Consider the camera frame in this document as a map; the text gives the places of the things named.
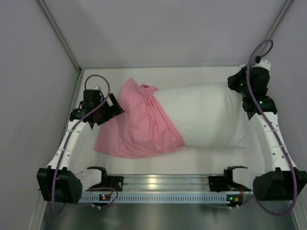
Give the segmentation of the pink floral pillowcase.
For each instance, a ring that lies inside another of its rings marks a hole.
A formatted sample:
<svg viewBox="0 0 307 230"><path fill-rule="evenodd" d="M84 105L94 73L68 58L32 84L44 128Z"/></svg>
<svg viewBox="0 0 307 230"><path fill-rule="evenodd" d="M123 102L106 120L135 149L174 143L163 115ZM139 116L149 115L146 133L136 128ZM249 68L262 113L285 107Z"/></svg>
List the pink floral pillowcase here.
<svg viewBox="0 0 307 230"><path fill-rule="evenodd" d="M94 150L120 158L149 158L171 153L185 142L155 99L158 88L129 78L118 103L124 112L102 124Z"/></svg>

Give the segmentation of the white pillow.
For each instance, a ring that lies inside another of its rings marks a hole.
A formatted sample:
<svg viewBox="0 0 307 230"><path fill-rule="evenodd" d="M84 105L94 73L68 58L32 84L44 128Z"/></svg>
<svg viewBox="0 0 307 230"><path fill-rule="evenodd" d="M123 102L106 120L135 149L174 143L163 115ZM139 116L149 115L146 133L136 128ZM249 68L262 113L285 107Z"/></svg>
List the white pillow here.
<svg viewBox="0 0 307 230"><path fill-rule="evenodd" d="M247 146L242 97L226 83L161 89L153 95L186 145L213 148Z"/></svg>

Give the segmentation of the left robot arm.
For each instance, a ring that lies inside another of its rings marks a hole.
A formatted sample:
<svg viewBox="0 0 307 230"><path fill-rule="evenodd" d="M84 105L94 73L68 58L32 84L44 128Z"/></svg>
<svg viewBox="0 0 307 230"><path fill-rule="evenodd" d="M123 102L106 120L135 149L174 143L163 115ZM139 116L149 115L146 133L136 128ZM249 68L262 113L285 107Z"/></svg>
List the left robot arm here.
<svg viewBox="0 0 307 230"><path fill-rule="evenodd" d="M66 134L55 156L46 168L36 174L45 201L77 204L87 191L122 191L122 176L109 176L98 166L86 145L100 126L123 113L115 96L104 97L98 86L84 90L83 100L70 113Z"/></svg>

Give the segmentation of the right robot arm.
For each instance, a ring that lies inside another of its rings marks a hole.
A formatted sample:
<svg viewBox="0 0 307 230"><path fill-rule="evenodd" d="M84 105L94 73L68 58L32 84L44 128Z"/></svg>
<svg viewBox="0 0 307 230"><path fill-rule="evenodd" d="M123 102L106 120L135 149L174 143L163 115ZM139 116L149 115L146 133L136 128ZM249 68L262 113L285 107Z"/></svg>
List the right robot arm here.
<svg viewBox="0 0 307 230"><path fill-rule="evenodd" d="M307 183L307 173L300 171L286 157L287 151L278 124L274 100L267 95L271 64L261 59L250 68L246 67L229 77L228 87L241 94L242 107L247 116L246 135L248 149L255 148L248 166L231 166L224 173L232 181L253 191L259 201L292 200Z"/></svg>

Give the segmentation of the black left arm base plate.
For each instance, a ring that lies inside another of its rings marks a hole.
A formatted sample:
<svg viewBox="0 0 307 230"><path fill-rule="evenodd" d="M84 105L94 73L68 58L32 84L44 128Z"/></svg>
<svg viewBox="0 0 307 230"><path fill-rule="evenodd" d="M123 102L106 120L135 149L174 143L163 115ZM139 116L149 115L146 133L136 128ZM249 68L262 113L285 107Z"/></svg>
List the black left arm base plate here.
<svg viewBox="0 0 307 230"><path fill-rule="evenodd" d="M121 192L124 185L124 177L123 176L107 176L102 180L103 187L112 187L117 191Z"/></svg>

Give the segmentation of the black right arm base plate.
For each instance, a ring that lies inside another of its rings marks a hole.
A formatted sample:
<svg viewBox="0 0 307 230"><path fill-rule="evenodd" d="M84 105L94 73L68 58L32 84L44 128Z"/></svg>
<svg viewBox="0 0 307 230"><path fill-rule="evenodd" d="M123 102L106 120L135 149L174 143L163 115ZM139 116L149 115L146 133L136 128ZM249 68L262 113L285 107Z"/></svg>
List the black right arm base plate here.
<svg viewBox="0 0 307 230"><path fill-rule="evenodd" d="M209 176L208 181L211 192L238 191L238 186L224 176Z"/></svg>

